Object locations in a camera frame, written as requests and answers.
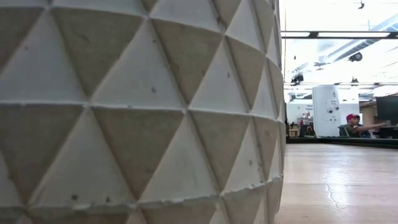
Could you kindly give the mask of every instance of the computer monitor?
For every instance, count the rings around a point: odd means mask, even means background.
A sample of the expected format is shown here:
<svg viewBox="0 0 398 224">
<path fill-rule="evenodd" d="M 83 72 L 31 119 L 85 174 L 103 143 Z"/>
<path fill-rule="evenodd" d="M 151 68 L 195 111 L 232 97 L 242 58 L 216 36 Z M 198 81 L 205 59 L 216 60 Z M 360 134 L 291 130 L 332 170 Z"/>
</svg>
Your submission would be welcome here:
<svg viewBox="0 0 398 224">
<path fill-rule="evenodd" d="M 398 96 L 376 98 L 377 118 L 381 120 L 398 119 Z"/>
</svg>

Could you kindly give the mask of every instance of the concrete planter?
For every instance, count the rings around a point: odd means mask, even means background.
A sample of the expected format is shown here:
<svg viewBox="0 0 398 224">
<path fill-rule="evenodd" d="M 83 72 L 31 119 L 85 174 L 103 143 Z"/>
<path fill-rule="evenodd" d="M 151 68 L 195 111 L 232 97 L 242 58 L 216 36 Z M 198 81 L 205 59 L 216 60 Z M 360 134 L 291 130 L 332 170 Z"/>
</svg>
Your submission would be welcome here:
<svg viewBox="0 0 398 224">
<path fill-rule="evenodd" d="M 272 223 L 274 4 L 0 2 L 0 223 Z"/>
</svg>

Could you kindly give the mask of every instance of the chair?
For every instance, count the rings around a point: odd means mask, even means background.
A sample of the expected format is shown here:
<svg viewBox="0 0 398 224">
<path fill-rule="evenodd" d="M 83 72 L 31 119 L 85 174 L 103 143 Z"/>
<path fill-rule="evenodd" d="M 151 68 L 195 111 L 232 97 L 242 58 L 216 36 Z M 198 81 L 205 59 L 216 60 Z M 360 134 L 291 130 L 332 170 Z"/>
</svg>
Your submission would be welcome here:
<svg viewBox="0 0 398 224">
<path fill-rule="evenodd" d="M 348 131 L 345 125 L 340 125 L 338 127 L 340 137 L 349 137 Z"/>
</svg>

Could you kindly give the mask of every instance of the man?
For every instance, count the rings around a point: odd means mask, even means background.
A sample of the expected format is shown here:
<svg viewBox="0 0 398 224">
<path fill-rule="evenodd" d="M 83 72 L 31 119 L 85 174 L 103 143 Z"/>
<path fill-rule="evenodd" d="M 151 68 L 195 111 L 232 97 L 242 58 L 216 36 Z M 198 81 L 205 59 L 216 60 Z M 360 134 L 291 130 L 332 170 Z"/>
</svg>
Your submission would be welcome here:
<svg viewBox="0 0 398 224">
<path fill-rule="evenodd" d="M 346 119 L 347 124 L 345 128 L 347 129 L 349 136 L 353 138 L 361 138 L 366 131 L 380 128 L 385 125 L 384 123 L 367 126 L 360 125 L 359 116 L 356 114 L 349 114 L 347 115 Z"/>
</svg>

